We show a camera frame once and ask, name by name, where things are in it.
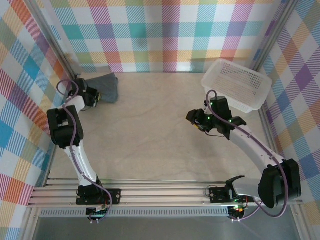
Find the perforated basket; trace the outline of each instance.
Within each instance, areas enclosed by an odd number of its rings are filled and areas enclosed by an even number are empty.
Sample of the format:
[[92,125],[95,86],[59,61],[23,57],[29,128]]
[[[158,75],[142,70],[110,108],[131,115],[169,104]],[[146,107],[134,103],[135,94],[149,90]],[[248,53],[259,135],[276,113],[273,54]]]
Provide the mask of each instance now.
[[218,96],[225,96],[231,107],[249,113],[262,107],[272,80],[231,61],[218,59],[205,73],[201,84],[206,94],[213,89]]

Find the plaid wall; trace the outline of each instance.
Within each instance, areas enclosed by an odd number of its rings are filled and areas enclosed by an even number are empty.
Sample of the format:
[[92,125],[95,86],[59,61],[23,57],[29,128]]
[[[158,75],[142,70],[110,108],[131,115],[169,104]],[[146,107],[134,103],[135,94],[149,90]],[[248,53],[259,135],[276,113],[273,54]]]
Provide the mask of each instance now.
[[264,105],[286,159],[299,161],[302,199],[320,238],[320,0],[301,0],[264,63]]
[[273,16],[273,19],[268,27],[268,29],[266,30],[264,36],[263,36],[263,39],[261,41],[261,44],[259,45],[259,48],[257,49],[255,55],[254,55],[254,58],[250,64],[250,69],[253,69],[254,66],[256,65],[257,63],[257,60],[258,60],[258,57],[260,57],[260,55],[262,54],[262,51],[263,49],[266,47],[266,45],[268,44],[268,42],[271,40],[270,37],[271,37],[271,33],[273,32],[273,30],[275,29],[275,27],[277,26],[277,23],[283,13],[283,11],[285,10],[285,7],[286,7],[286,3],[288,3],[289,0],[281,0],[281,3],[280,5],[278,6],[274,16]]
[[23,0],[0,0],[0,240],[15,240],[53,150],[46,112],[67,75]]
[[[273,4],[279,4],[274,0],[37,2],[66,55],[81,71],[192,73],[204,72],[217,58],[245,63],[261,41],[265,21],[273,17],[269,15]],[[51,3],[50,9],[44,2]]]

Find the gray cloth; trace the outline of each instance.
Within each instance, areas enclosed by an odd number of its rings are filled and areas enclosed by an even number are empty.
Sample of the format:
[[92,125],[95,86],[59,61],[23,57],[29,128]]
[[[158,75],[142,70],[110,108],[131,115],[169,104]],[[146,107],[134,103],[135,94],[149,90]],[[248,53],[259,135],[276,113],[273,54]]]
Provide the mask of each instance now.
[[88,86],[97,89],[101,94],[101,100],[107,103],[115,103],[118,100],[118,78],[114,73],[88,79]]

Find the cable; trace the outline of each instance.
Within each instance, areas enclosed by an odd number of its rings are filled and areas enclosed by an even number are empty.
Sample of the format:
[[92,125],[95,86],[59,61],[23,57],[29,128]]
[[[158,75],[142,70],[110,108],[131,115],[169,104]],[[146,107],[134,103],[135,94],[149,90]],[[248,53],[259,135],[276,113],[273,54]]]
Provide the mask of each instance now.
[[88,111],[89,109],[91,108],[91,106],[90,107],[88,107],[87,109],[85,109],[85,110],[80,110],[81,112],[85,112],[85,111]]
[[66,79],[66,80],[61,80],[58,82],[58,84],[56,85],[56,90],[58,93],[60,93],[61,95],[64,95],[60,90],[59,90],[59,85],[63,82],[71,82],[72,84],[75,85],[76,87],[76,91],[75,93],[69,97],[66,102],[62,105],[62,108],[65,110],[65,112],[70,116],[71,120],[72,120],[72,123],[73,123],[73,134],[72,134],[72,138],[71,138],[71,142],[70,142],[70,153],[71,153],[71,158],[72,158],[72,161],[77,169],[77,171],[82,175],[82,177],[84,179],[86,179],[88,182],[90,182],[91,184],[93,184],[94,186],[96,186],[97,188],[103,190],[104,192],[106,192],[106,194],[109,196],[109,199],[110,199],[110,207],[108,209],[108,211],[106,211],[106,213],[104,214],[104,216],[102,218],[100,218],[100,220],[92,220],[91,219],[91,216],[89,216],[89,219],[91,220],[91,223],[93,222],[96,222],[97,224],[99,223],[99,221],[103,221],[106,216],[108,215],[108,213],[110,212],[110,209],[112,207],[112,196],[110,194],[110,192],[105,189],[104,187],[100,186],[99,184],[95,183],[94,181],[92,181],[89,177],[87,177],[84,172],[82,172],[82,170],[80,169],[78,163],[77,163],[77,160],[76,160],[76,156],[75,156],[75,151],[73,149],[73,144],[74,144],[74,141],[75,141],[75,138],[76,138],[76,134],[77,134],[77,123],[76,123],[76,119],[75,117],[71,114],[71,112],[67,109],[66,105],[73,99],[77,96],[78,92],[79,92],[79,86],[76,84],[75,81],[73,80],[69,80],[69,79]]
[[240,223],[240,221],[242,221],[242,220],[246,220],[248,218],[251,218],[254,214],[256,214],[256,212],[258,212],[259,209],[260,209],[260,207],[258,206],[252,213],[250,213],[248,216],[245,216],[243,218],[236,218],[236,217],[232,216],[232,222],[234,222],[234,220],[236,220]]
[[235,197],[233,197],[233,198],[231,198],[232,200],[240,200],[240,199],[242,199],[242,195],[238,195],[238,196],[235,196]]
[[247,209],[248,204],[249,204],[249,199],[248,199],[248,196],[245,196],[245,198],[246,198],[246,205],[245,205],[245,208],[244,208],[244,209]]
[[261,209],[265,214],[267,214],[269,217],[272,217],[272,218],[280,218],[286,211],[287,209],[287,205],[288,205],[288,198],[289,198],[289,186],[288,186],[288,180],[287,180],[287,177],[286,177],[286,174],[285,174],[285,171],[283,169],[283,167],[281,166],[280,162],[273,156],[273,154],[258,140],[256,139],[254,136],[252,136],[250,133],[248,133],[246,130],[242,129],[241,127],[227,121],[227,120],[224,120],[223,118],[221,118],[220,116],[218,116],[211,108],[211,105],[209,104],[209,94],[210,93],[214,93],[215,94],[215,97],[217,97],[217,92],[215,90],[209,90],[205,96],[205,102],[206,102],[206,105],[207,107],[209,108],[209,110],[211,111],[211,113],[217,118],[219,119],[221,122],[225,123],[225,124],[229,124],[230,126],[240,130],[241,132],[243,132],[244,134],[246,134],[249,138],[251,138],[255,143],[257,143],[268,155],[269,157],[276,163],[276,165],[278,166],[280,172],[281,172],[281,175],[282,175],[282,178],[283,178],[283,183],[284,183],[284,203],[283,203],[283,207],[281,209],[281,211],[278,213],[278,214],[271,214],[269,213],[267,210],[265,210],[260,204],[257,204],[258,205],[258,208],[254,211],[254,213],[256,213],[258,211],[258,209]]
[[207,133],[206,131],[204,133],[205,133],[205,135],[210,136],[210,137],[218,137],[218,138],[224,138],[225,137],[225,136],[211,135],[211,134]]

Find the marble floor surface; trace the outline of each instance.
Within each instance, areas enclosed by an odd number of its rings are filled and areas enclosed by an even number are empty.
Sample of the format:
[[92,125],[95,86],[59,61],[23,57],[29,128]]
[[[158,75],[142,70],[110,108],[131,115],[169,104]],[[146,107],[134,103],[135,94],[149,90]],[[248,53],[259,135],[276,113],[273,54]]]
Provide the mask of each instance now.
[[[83,74],[90,79],[100,73]],[[117,73],[118,102],[80,112],[84,148],[100,179],[226,181],[260,178],[252,161],[225,138],[211,137],[185,118],[202,108],[202,73]],[[266,142],[257,111],[241,116]],[[77,178],[61,149],[50,178]]]

